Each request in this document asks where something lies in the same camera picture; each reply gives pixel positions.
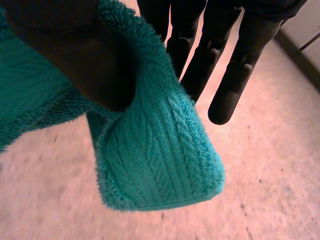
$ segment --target towel fibers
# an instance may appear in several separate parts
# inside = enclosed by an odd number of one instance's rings
[[[81,96],[1,17],[0,152],[22,133],[86,114],[97,183],[109,208],[169,209],[219,194],[223,166],[160,39],[116,0],[101,0],[99,13],[118,48],[125,49],[121,57],[133,59],[137,87],[132,105],[114,113]]]

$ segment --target gray floor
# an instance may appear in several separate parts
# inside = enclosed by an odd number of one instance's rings
[[[135,0],[125,2],[137,8]],[[27,133],[0,156],[0,238],[319,239],[320,94],[275,42],[265,48],[232,120],[216,126],[207,118],[237,29],[196,106],[225,166],[222,194],[166,211],[105,208],[81,117]]]

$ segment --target concrete floor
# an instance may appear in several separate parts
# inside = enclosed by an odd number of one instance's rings
[[[137,9],[135,0],[126,3]],[[196,106],[225,166],[222,194],[166,211],[105,208],[81,117],[27,133],[0,156],[0,239],[319,239],[320,94],[275,42],[265,48],[231,121],[217,126],[207,118],[237,26]]]

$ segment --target towel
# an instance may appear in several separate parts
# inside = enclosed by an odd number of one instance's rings
[[[98,10],[118,48],[125,49],[121,57],[133,59],[137,86],[131,106],[115,113],[81,96],[0,17],[0,152],[25,132],[86,114],[107,207],[162,210],[219,194],[224,168],[163,43],[117,0],[101,0]]]

